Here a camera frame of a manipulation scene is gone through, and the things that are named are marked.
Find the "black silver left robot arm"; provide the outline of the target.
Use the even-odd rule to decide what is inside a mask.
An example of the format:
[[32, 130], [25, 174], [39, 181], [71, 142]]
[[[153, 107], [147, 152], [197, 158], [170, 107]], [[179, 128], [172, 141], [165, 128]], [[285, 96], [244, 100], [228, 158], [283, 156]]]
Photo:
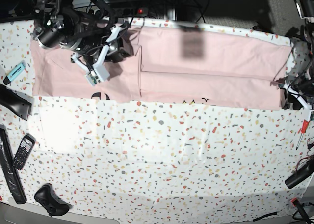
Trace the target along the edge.
[[308, 44], [309, 61], [294, 67], [294, 73], [276, 81], [286, 94], [282, 108], [298, 104], [304, 110], [306, 122], [314, 119], [314, 0], [293, 0], [304, 21], [300, 39]]

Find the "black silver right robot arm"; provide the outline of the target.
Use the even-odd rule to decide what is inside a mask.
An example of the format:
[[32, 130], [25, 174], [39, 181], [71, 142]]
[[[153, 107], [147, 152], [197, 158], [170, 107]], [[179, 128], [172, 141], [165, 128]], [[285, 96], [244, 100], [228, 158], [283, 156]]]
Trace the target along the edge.
[[133, 55], [123, 39], [130, 24], [118, 24], [114, 9], [103, 0], [90, 0], [98, 10], [76, 11], [74, 0], [27, 0], [35, 17], [34, 40], [44, 49], [72, 51], [71, 62], [85, 71], [92, 86], [110, 78], [104, 62], [118, 63]]

